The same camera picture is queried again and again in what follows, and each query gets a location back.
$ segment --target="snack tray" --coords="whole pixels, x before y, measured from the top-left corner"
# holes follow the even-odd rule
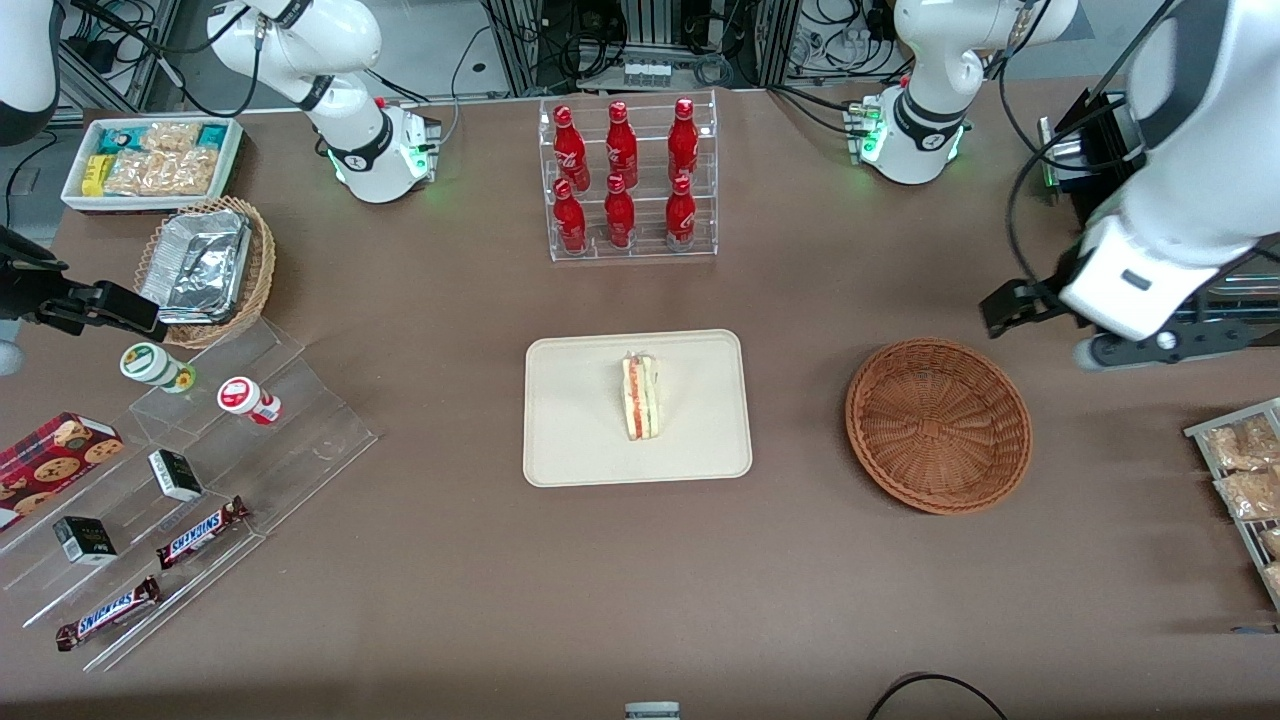
[[[1204,462],[1208,465],[1210,473],[1212,473],[1215,480],[1221,480],[1230,474],[1230,470],[1224,469],[1219,465],[1217,459],[1213,452],[1210,451],[1208,443],[1206,442],[1206,433],[1215,428],[1221,428],[1222,425],[1231,425],[1239,423],[1240,420],[1247,420],[1256,415],[1262,415],[1267,419],[1267,424],[1271,425],[1271,432],[1280,438],[1280,398],[1271,400],[1267,402],[1260,402],[1244,410],[1231,413],[1229,415],[1222,415],[1207,423],[1201,423],[1198,425],[1187,428],[1183,434],[1196,441],[1196,447],[1199,448],[1201,455],[1204,456]],[[1280,527],[1280,520],[1240,520],[1231,515],[1231,520],[1235,524],[1235,529],[1240,532],[1240,537],[1244,539],[1244,547],[1249,551],[1249,557],[1253,560],[1253,566],[1258,570],[1258,578],[1262,578],[1262,569],[1275,562],[1276,557],[1272,557],[1265,544],[1262,544],[1262,538],[1260,537],[1266,530]],[[1262,585],[1266,588],[1267,594],[1271,597],[1271,605],[1280,611],[1280,593],[1277,593],[1271,583],[1262,580]]]
[[[88,165],[88,159],[97,152],[104,131],[133,128],[155,122],[227,126],[227,136],[223,137],[223,145],[218,149],[218,164],[214,167],[214,178],[209,182],[207,192],[204,195],[166,195],[163,197],[91,197],[81,193],[81,181],[84,179],[84,168]],[[211,118],[198,114],[146,115],[140,118],[93,120],[84,128],[84,137],[81,138],[79,150],[76,151],[76,160],[72,161],[72,169],[67,173],[67,182],[63,183],[63,202],[68,208],[82,213],[146,213],[177,210],[178,208],[195,205],[204,200],[216,200],[221,197],[227,183],[230,181],[232,169],[236,165],[236,155],[239,152],[239,143],[243,135],[243,128],[234,119]]]

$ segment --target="blue snack package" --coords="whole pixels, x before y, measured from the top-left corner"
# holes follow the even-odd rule
[[[97,145],[97,154],[115,155],[120,150],[142,150],[142,136],[146,132],[146,127],[108,128],[102,131],[102,140]]]
[[[196,145],[216,150],[223,146],[224,137],[227,137],[227,126],[205,126],[200,131],[200,140],[196,141]]]

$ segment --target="black cable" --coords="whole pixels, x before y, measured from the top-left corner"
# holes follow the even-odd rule
[[[888,687],[887,691],[884,691],[884,694],[882,694],[881,698],[876,701],[876,705],[872,706],[872,711],[867,714],[867,720],[876,720],[876,716],[879,715],[881,708],[884,707],[884,703],[888,702],[888,698],[893,697],[897,693],[897,691],[905,688],[906,685],[910,685],[911,683],[919,683],[922,680],[942,680],[945,683],[960,685],[961,688],[972,692],[973,694],[978,696],[983,702],[986,702],[987,707],[989,707],[992,712],[995,712],[996,716],[1000,717],[1000,720],[1009,720],[1005,712],[1000,710],[1000,706],[996,705],[993,700],[987,697],[986,693],[983,693],[978,688],[970,685],[969,683],[959,678],[952,678],[951,675],[943,675],[941,673],[922,673],[919,675],[902,678],[901,680],[893,683],[892,685]]]
[[[182,74],[182,72],[178,68],[173,68],[173,72],[178,73],[178,79],[182,81],[182,86],[178,87],[178,90],[182,92],[183,97],[189,100],[191,104],[196,106],[197,110],[214,118],[234,118],[236,115],[239,115],[241,113],[247,110],[248,104],[253,101],[253,94],[257,92],[257,70],[261,60],[262,60],[262,45],[259,44],[253,47],[253,73],[248,78],[248,92],[244,94],[244,101],[241,102],[241,106],[232,110],[230,113],[219,113],[218,110],[210,110],[209,108],[201,105],[200,101],[196,100],[196,97],[192,94],[187,92],[187,77]]]
[[[1021,123],[1019,123],[1018,118],[1014,115],[1014,109],[1009,104],[1009,94],[1005,88],[1005,73],[1009,68],[1009,61],[1014,58],[1014,55],[1021,53],[1023,47],[1027,47],[1027,44],[1030,42],[1032,36],[1036,35],[1036,31],[1039,28],[1041,20],[1044,19],[1044,14],[1048,13],[1048,8],[1052,3],[1053,0],[1044,0],[1044,6],[1041,9],[1041,13],[1036,17],[1036,20],[1030,26],[1030,29],[1027,31],[1027,35],[1025,37],[1023,37],[1023,41],[1018,45],[1016,49],[1014,49],[1007,55],[1001,58],[1000,67],[996,69],[996,86],[1000,90],[1000,106],[1005,110],[1005,117],[1009,119],[1009,124],[1012,126],[1014,133],[1018,135],[1018,140],[1021,140],[1023,145],[1025,145],[1027,149],[1030,150],[1032,152],[1034,152],[1038,149],[1038,146],[1023,131]],[[1120,167],[1130,160],[1126,160],[1125,158],[1114,158],[1111,160],[1107,160],[1106,163],[1097,165],[1089,163],[1069,165],[1066,163],[1060,163],[1057,160],[1046,156],[1043,161],[1046,165],[1057,168],[1060,170],[1085,170],[1091,173],[1098,173],[1102,170],[1108,170],[1111,168]]]
[[[1138,35],[1133,36],[1133,40],[1129,41],[1129,46],[1124,49],[1124,53],[1120,53],[1120,56],[1116,58],[1116,61],[1111,63],[1111,67],[1107,68],[1107,72],[1102,76],[1101,79],[1098,79],[1098,85],[1094,85],[1093,90],[1089,91],[1089,100],[1093,100],[1106,90],[1107,85],[1111,83],[1111,78],[1116,77],[1116,73],[1119,73],[1120,68],[1124,67],[1125,61],[1129,60],[1129,56],[1133,55],[1135,50],[1138,50],[1138,46],[1142,45],[1143,40],[1147,40],[1147,36],[1151,35],[1151,31],[1156,29],[1156,26],[1160,24],[1161,19],[1164,19],[1165,13],[1167,13],[1169,9],[1172,8],[1174,3],[1176,1],[1178,0],[1165,0],[1164,3],[1161,3],[1160,8],[1157,8],[1156,12],[1152,13],[1151,19],[1147,20],[1147,24],[1142,26],[1142,29],[1138,31]]]
[[[237,20],[239,20],[241,18],[243,18],[250,12],[250,9],[251,9],[247,5],[244,8],[241,8],[241,10],[238,13],[236,13],[234,15],[232,15],[232,18],[229,20],[227,20],[227,24],[224,24],[223,27],[218,28],[218,32],[215,32],[214,35],[209,36],[209,40],[206,40],[205,42],[201,42],[200,45],[196,45],[195,47],[169,47],[166,45],[160,45],[159,42],[152,42],[148,37],[145,37],[141,32],[134,31],[129,26],[128,22],[125,22],[124,19],[122,19],[115,13],[113,13],[113,12],[110,12],[110,10],[100,6],[100,5],[97,5],[93,0],[72,0],[72,5],[74,8],[78,8],[83,13],[88,13],[90,15],[93,15],[95,18],[97,18],[97,20],[100,23],[106,23],[106,24],[114,27],[115,29],[118,29],[118,31],[120,31],[120,32],[123,32],[123,33],[133,37],[134,40],[142,42],[142,45],[146,46],[147,50],[150,50],[151,53],[154,53],[156,55],[161,55],[161,56],[163,55],[191,55],[191,54],[195,54],[195,53],[201,53],[204,50],[209,50],[210,47],[214,46],[215,42],[218,42],[219,40],[221,40],[221,37],[224,35],[227,35],[228,31],[232,29],[232,26],[234,26],[237,23]]]
[[[1065,138],[1066,136],[1079,131],[1080,128],[1088,126],[1093,120],[1115,110],[1116,108],[1120,108],[1124,104],[1125,100],[1123,97],[1119,100],[1114,100],[1111,102],[1107,102],[1106,105],[1102,105],[1101,108],[1097,108],[1096,110],[1084,115],[1079,120],[1075,120],[1070,126],[1062,128],[1048,142],[1046,142],[1043,147],[1037,149],[1036,152],[1033,152],[1032,156],[1027,160],[1027,163],[1023,164],[1023,168],[1018,172],[1018,178],[1014,179],[1012,190],[1009,191],[1009,202],[1005,206],[1005,232],[1009,236],[1009,249],[1014,252],[1014,259],[1018,260],[1018,265],[1021,268],[1023,275],[1025,275],[1028,284],[1032,287],[1036,295],[1038,295],[1041,300],[1043,300],[1048,305],[1056,305],[1057,300],[1041,284],[1039,278],[1036,275],[1036,270],[1032,269],[1030,261],[1027,259],[1027,255],[1023,254],[1021,242],[1018,240],[1018,227],[1014,218],[1014,214],[1018,209],[1018,195],[1021,192],[1023,183],[1027,182],[1027,178],[1030,176],[1032,170],[1036,169],[1036,163],[1042,160],[1044,155],[1050,151],[1050,149],[1052,149],[1059,142],[1062,142],[1062,138]]]
[[[378,82],[385,85],[389,90],[394,90],[396,92],[399,92],[401,95],[403,95],[404,97],[408,97],[410,100],[417,100],[419,102],[422,102],[422,104],[426,104],[426,105],[429,105],[431,102],[431,100],[428,99],[425,95],[421,95],[419,92],[413,92],[412,90],[410,90],[410,88],[407,88],[407,87],[404,87],[402,85],[397,85],[397,83],[394,83],[394,82],[384,78],[383,76],[375,73],[372,69],[367,69],[367,70],[365,70],[365,73],[369,74],[369,76],[372,76]]]
[[[1272,263],[1280,264],[1280,255],[1276,255],[1275,252],[1272,252],[1270,250],[1263,250],[1261,247],[1254,247],[1249,252],[1253,252],[1258,258],[1265,258],[1267,260],[1271,260]]]
[[[769,87],[769,90],[774,90],[774,95],[777,97],[780,97],[781,100],[786,100],[787,102],[790,102],[791,105],[794,105],[796,110],[800,110],[810,120],[818,123],[819,126],[822,126],[822,127],[824,127],[827,129],[838,132],[840,135],[845,136],[845,140],[849,140],[850,137],[867,137],[865,132],[849,132],[847,129],[845,129],[842,127],[837,127],[837,126],[833,126],[833,124],[828,123],[827,120],[824,120],[824,119],[819,118],[818,115],[814,115],[813,113],[810,113],[809,109],[805,108],[804,105],[801,105],[799,100],[791,97],[790,95],[783,95],[783,94],[777,92],[774,87]]]
[[[847,102],[845,105],[841,105],[840,102],[832,102],[831,100],[827,100],[824,97],[818,97],[817,95],[809,95],[808,92],[805,92],[803,90],[799,90],[799,88],[795,88],[795,87],[791,87],[791,86],[787,86],[787,85],[771,85],[768,88],[772,90],[772,91],[774,91],[774,92],[787,92],[790,95],[795,95],[796,97],[808,100],[808,101],[813,102],[814,105],[822,105],[823,108],[829,108],[832,110],[838,110],[841,113],[844,113],[845,110],[849,109],[849,104]]]
[[[22,160],[18,160],[18,164],[14,167],[13,172],[9,173],[9,181],[4,183],[4,222],[0,223],[0,225],[13,227],[13,223],[10,222],[13,219],[13,217],[12,217],[10,209],[9,209],[9,199],[13,197],[13,182],[15,179],[18,179],[18,172],[22,170],[22,167],[26,165],[27,161],[29,161],[32,158],[35,158],[36,155],[40,155],[41,152],[44,152],[45,150],[52,147],[54,143],[58,142],[58,136],[54,135],[54,131],[46,129],[46,131],[41,131],[41,133],[47,133],[49,135],[49,138],[50,138],[49,142],[46,142],[46,143],[41,145],[40,147],[32,150]]]
[[[852,14],[849,15],[847,18],[841,18],[841,19],[832,18],[826,12],[823,12],[823,9],[822,9],[822,1],[820,0],[815,0],[813,5],[814,5],[814,9],[818,10],[818,15],[820,15],[822,19],[818,19],[818,18],[810,15],[804,8],[800,9],[800,14],[804,15],[804,19],[806,19],[806,20],[814,23],[814,24],[819,24],[819,26],[845,26],[845,27],[849,27],[850,24],[852,24],[854,20],[858,19],[859,13],[861,12],[861,8],[859,6],[858,0],[849,0],[849,4],[852,5]]]

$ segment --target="packaged pastry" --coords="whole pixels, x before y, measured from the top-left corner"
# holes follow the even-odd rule
[[[1213,484],[1231,515],[1239,520],[1267,520],[1280,516],[1280,486],[1270,470],[1233,473]]]
[[[1266,415],[1254,415],[1240,420],[1235,434],[1243,442],[1244,455],[1267,464],[1280,462],[1280,439],[1276,438]]]
[[[216,168],[216,150],[206,146],[192,147],[178,161],[169,195],[205,195],[209,192],[210,183],[214,182],[214,169]]]
[[[1280,559],[1280,528],[1263,530],[1258,533],[1258,537],[1262,539],[1262,547],[1267,548],[1267,553],[1271,555],[1271,559]]]
[[[1280,594],[1280,562],[1272,562],[1263,568],[1262,579],[1266,580],[1271,592]]]
[[[102,183],[105,195],[142,195],[142,176],[146,174],[150,152],[120,150],[111,164],[111,172]]]
[[[146,150],[186,152],[196,146],[200,128],[200,123],[151,123],[141,143]]]
[[[1258,418],[1266,424],[1265,418]],[[1244,423],[1249,423],[1251,420],[1253,419],[1251,418]],[[1262,470],[1271,465],[1271,462],[1280,461],[1280,443],[1277,443],[1276,452],[1268,459],[1265,452],[1267,447],[1265,436],[1261,434],[1256,424],[1245,425],[1244,423],[1224,425],[1204,432],[1204,445],[1208,447],[1217,465],[1228,471]],[[1257,448],[1260,454],[1254,455],[1251,452],[1251,447]]]

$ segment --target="small black box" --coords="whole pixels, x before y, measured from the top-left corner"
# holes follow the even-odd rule
[[[195,502],[205,492],[191,469],[191,462],[182,455],[161,448],[147,456],[147,460],[151,462],[151,473],[160,483],[160,492],[166,496],[182,502]]]
[[[54,534],[72,562],[105,565],[115,560],[115,547],[101,520],[68,515],[54,523]]]

